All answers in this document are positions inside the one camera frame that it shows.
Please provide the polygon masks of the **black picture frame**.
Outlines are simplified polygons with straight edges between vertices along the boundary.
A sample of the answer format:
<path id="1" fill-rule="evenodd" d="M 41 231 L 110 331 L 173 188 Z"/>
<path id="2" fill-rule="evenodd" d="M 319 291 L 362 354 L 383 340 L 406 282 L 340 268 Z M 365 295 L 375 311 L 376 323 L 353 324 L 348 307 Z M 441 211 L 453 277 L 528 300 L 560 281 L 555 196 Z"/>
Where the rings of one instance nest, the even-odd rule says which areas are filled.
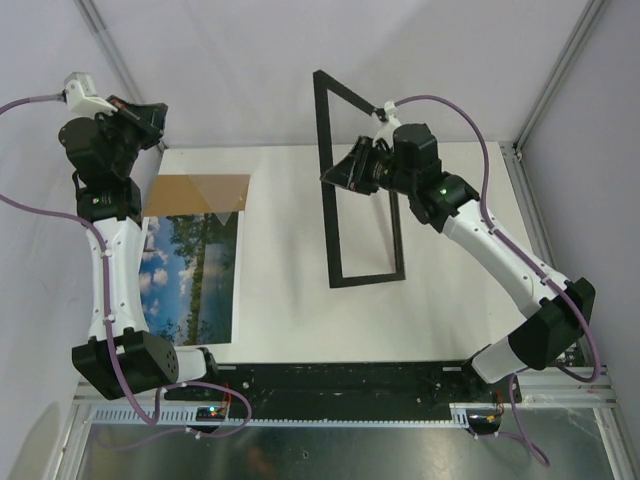
<path id="1" fill-rule="evenodd" d="M 323 70 L 316 70 L 313 73 L 313 92 L 319 167 L 320 173 L 324 174 L 333 166 L 329 93 L 332 92 L 351 106 L 355 107 L 357 110 L 367 115 L 373 114 L 376 107 Z M 391 214 L 394 271 L 386 274 L 350 277 L 345 277 L 343 275 L 335 187 L 323 183 L 321 186 L 321 195 L 329 287 L 337 289 L 405 280 L 406 272 L 398 195 L 394 192 L 388 193 Z"/>

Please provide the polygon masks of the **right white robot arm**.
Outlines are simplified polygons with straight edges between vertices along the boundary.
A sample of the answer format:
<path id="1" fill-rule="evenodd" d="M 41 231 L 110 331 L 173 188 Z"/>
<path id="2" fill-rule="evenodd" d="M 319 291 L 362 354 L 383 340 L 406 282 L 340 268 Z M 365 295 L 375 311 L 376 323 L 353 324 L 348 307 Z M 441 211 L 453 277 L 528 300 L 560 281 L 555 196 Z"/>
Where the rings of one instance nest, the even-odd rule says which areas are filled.
<path id="1" fill-rule="evenodd" d="M 321 175 L 323 183 L 370 195 L 380 189 L 407 197 L 423 225 L 466 250 L 503 287 L 523 315 L 501 340 L 474 354 L 461 376 L 473 401 L 498 381 L 529 368 L 541 371 L 586 333 L 595 289 L 526 252 L 483 207 L 462 177 L 444 171 L 435 136 L 425 124 L 396 127 L 389 139 L 359 137 L 349 153 Z"/>

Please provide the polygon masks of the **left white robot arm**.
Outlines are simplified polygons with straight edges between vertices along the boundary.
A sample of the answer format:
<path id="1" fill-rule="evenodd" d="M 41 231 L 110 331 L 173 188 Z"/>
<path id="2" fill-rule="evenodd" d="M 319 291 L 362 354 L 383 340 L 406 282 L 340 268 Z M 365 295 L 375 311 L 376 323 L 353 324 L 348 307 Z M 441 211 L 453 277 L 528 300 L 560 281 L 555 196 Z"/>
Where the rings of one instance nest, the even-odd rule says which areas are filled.
<path id="1" fill-rule="evenodd" d="M 58 134 L 74 168 L 77 215 L 88 224 L 93 265 L 94 312 L 72 363 L 108 400 L 182 383 L 207 400 L 221 387 L 213 355 L 204 347 L 178 351 L 150 333 L 141 303 L 142 202 L 131 171 L 139 153 L 162 139 L 167 113 L 164 103 L 110 96 Z"/>

